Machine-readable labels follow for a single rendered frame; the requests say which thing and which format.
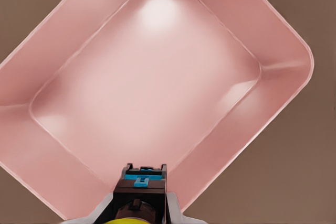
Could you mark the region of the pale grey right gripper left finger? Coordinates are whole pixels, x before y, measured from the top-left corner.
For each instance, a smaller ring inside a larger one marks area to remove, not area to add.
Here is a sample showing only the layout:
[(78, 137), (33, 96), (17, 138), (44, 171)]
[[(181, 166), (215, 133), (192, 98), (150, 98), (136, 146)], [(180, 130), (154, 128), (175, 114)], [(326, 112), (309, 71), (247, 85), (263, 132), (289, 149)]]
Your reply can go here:
[(61, 222), (60, 224), (93, 224), (96, 219), (102, 214), (102, 212), (107, 208), (108, 204), (112, 202), (112, 200), (113, 193), (108, 193), (88, 216), (72, 220), (66, 220)]

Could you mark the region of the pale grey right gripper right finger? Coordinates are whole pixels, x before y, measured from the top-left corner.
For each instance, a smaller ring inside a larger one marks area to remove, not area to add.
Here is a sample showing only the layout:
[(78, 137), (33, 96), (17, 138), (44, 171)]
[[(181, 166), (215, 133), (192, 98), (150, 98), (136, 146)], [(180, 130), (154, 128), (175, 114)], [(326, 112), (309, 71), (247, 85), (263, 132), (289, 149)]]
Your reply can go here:
[(183, 215), (175, 193), (167, 193), (166, 197), (171, 224), (208, 224), (204, 220), (199, 220)]

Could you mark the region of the yellow push button switch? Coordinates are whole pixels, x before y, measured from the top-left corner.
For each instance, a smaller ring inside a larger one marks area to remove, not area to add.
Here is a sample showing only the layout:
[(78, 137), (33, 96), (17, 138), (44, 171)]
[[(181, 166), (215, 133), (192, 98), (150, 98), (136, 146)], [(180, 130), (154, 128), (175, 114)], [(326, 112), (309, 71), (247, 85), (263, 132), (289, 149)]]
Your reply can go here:
[(94, 224), (107, 224), (123, 218), (138, 218), (149, 224), (172, 224), (166, 190), (167, 166), (133, 167), (128, 163), (113, 197)]

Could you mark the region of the pink storage box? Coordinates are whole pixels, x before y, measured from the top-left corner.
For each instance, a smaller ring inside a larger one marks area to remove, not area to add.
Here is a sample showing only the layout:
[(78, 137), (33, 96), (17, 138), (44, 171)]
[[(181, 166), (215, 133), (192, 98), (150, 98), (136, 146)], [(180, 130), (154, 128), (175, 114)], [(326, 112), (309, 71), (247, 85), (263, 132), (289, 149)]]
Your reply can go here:
[(313, 66), (267, 0), (62, 0), (0, 64), (0, 167), (73, 219), (165, 163), (186, 210)]

